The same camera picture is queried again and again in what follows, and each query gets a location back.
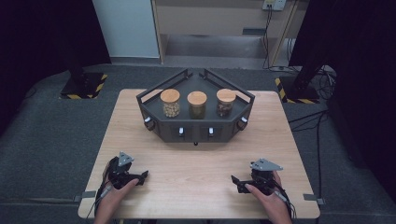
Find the glass jar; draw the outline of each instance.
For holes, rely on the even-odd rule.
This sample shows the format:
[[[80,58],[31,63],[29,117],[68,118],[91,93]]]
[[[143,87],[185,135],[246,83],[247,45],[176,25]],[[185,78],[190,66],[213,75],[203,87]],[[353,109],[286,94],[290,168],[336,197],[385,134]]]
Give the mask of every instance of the glass jar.
[[[206,112],[206,94],[201,91],[193,91],[187,96],[189,101],[189,113],[191,119],[204,119]]]
[[[163,113],[168,118],[174,118],[180,113],[180,104],[178,102],[180,93],[174,89],[168,89],[161,92],[163,101]]]
[[[235,92],[228,89],[221,89],[217,93],[218,107],[216,112],[220,117],[227,117],[233,110],[233,101],[236,98]]]

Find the wooden table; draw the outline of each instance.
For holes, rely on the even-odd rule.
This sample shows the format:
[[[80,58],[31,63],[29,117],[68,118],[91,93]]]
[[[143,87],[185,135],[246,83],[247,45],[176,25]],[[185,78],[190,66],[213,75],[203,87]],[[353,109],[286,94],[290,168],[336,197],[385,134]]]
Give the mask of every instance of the wooden table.
[[[256,98],[246,129],[228,143],[165,143],[143,124],[135,96],[123,90],[114,108],[86,190],[97,190],[106,164],[120,151],[134,157],[132,174],[149,170],[144,186],[122,202],[116,218],[267,218],[251,194],[240,194],[231,175],[249,180],[250,162],[265,158],[284,168],[283,188],[298,218],[316,218],[316,202],[279,97],[273,91],[251,91]],[[78,209],[86,217],[94,198]]]

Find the black controller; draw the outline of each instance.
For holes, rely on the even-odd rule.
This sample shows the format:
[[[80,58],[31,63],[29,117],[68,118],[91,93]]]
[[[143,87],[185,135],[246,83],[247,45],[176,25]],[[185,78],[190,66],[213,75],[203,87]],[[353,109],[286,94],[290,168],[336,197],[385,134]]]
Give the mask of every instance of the black controller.
[[[146,171],[141,175],[129,174],[128,170],[131,168],[133,159],[125,159],[125,161],[123,157],[128,156],[126,154],[120,154],[120,158],[113,158],[107,167],[108,179],[113,184],[113,187],[115,189],[122,189],[133,179],[139,179],[139,182],[136,184],[137,186],[143,185],[145,183],[146,177],[149,175],[149,171]]]
[[[245,187],[246,184],[256,187],[265,195],[270,195],[273,193],[275,180],[272,171],[252,170],[251,177],[252,180],[241,181],[235,176],[231,175],[231,179],[237,186],[239,193],[250,193],[250,191],[248,191],[248,189]]]
[[[136,185],[143,185],[145,183],[146,177],[149,175],[149,171],[146,171],[141,175],[132,175],[128,173],[133,160],[134,158],[123,152],[120,152],[119,157],[114,157],[108,163],[108,166],[103,174],[102,184],[96,193],[95,214],[101,199],[105,197],[110,190],[105,189],[108,182],[111,182],[113,188],[115,189],[122,189],[133,179],[139,179],[139,182],[137,182]]]

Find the person's right hand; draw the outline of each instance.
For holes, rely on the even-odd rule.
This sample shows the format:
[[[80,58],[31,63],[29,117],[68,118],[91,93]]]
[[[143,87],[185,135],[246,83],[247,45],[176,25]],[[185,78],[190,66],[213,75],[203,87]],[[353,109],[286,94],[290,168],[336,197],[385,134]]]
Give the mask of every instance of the person's right hand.
[[[274,171],[274,179],[282,187],[280,177],[276,171]],[[260,201],[270,221],[274,224],[291,224],[288,208],[276,194],[272,193],[267,196],[249,184],[246,184],[246,188]]]

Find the wall outlet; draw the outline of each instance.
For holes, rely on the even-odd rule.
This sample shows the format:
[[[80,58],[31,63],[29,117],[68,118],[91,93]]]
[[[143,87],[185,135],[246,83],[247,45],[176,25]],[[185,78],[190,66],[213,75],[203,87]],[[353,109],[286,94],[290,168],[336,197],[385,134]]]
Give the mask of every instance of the wall outlet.
[[[264,0],[264,4],[262,4],[262,10],[270,10],[273,11],[281,11],[286,5],[287,0]]]

